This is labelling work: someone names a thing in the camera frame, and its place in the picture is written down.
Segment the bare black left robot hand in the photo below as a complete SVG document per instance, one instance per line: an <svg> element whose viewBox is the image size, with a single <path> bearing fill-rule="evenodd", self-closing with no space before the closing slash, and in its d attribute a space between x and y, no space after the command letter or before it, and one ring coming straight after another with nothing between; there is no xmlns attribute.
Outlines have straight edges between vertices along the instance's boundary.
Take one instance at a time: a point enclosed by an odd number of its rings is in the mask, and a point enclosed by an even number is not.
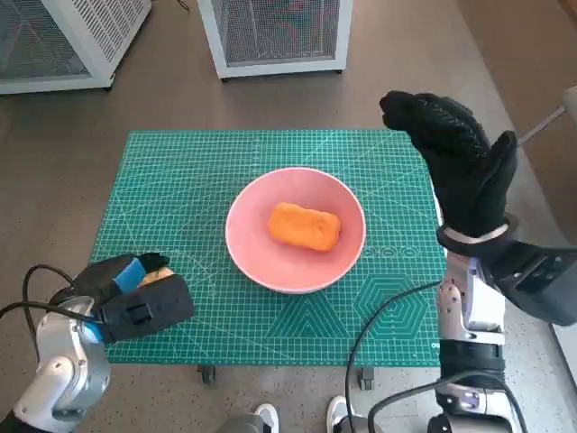
<svg viewBox="0 0 577 433"><path fill-rule="evenodd" d="M91 263L71 285L74 296L86 296L97 305L134 291L151 273L167 267L169 258L160 253L125 253Z"/></svg>

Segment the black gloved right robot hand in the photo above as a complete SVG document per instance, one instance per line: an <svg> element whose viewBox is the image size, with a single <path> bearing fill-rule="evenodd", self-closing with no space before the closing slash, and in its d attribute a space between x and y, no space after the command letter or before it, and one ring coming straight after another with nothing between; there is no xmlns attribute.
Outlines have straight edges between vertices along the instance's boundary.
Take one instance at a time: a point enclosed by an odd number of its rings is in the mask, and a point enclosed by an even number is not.
<svg viewBox="0 0 577 433"><path fill-rule="evenodd" d="M444 222L479 238L506 224L508 188L517 169L517 137L491 143L472 110L450 97L391 90L382 121L406 133L426 162Z"/></svg>

